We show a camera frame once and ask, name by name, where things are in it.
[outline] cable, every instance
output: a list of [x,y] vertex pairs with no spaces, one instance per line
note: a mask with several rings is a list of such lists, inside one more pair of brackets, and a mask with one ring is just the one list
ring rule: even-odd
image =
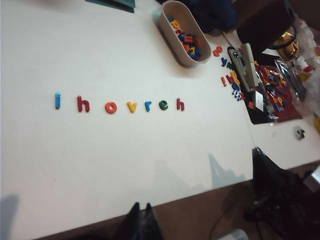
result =
[[258,234],[259,234],[260,240],[264,240],[263,237],[262,237],[262,234],[261,234],[261,231],[260,231],[260,227],[259,227],[259,225],[258,225],[258,222],[255,221],[254,223],[255,223],[256,230],[257,230],[257,232],[258,232]]
[[230,204],[230,206],[222,213],[222,215],[218,218],[218,220],[213,224],[213,226],[212,226],[212,228],[211,228],[211,230],[210,230],[210,233],[209,233],[209,240],[211,240],[211,235],[212,235],[214,229],[217,227],[218,223],[219,223],[219,222],[221,221],[221,219],[226,215],[226,213],[229,212],[229,211],[233,208],[233,206],[235,205],[235,203],[238,202],[239,200],[240,200],[240,198],[237,198],[236,200],[234,200],[234,201],[232,202],[232,204]]

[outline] white table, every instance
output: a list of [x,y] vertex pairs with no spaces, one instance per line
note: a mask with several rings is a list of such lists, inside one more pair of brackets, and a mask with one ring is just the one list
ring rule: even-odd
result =
[[[1,239],[39,238],[125,214],[134,202],[249,180],[255,145],[281,157],[259,134],[288,140],[294,121],[252,126],[243,101],[222,86],[229,71],[220,57],[180,66],[155,23],[160,5],[136,5],[130,14],[79,0],[1,2]],[[207,39],[227,56],[222,36]],[[78,112],[78,95],[90,112]],[[128,101],[138,103],[135,113]],[[289,140],[292,164],[276,163],[319,157],[320,137],[312,128],[306,136]],[[300,159],[304,149],[312,154]]]

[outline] red letter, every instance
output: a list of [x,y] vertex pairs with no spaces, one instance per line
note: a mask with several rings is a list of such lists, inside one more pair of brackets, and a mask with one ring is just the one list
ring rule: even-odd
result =
[[185,103],[183,101],[180,101],[180,98],[176,99],[176,109],[180,109],[181,107],[181,111],[185,110]]
[[84,104],[86,112],[90,111],[89,102],[87,100],[82,100],[81,96],[77,96],[76,97],[76,101],[78,103],[78,111],[79,111],[79,113],[82,112],[82,104]]
[[117,105],[113,101],[107,102],[104,108],[108,114],[114,114],[117,111]]

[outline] green book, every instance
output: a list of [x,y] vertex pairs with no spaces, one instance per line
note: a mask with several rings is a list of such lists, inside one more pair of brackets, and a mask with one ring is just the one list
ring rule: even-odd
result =
[[135,0],[85,0],[89,3],[99,4],[114,9],[120,9],[129,13],[134,13],[136,7]]

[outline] orange letter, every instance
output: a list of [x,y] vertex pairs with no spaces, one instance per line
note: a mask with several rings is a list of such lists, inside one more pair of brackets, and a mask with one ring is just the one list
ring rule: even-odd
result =
[[117,105],[113,101],[107,102],[104,108],[108,114],[114,114],[117,111]]

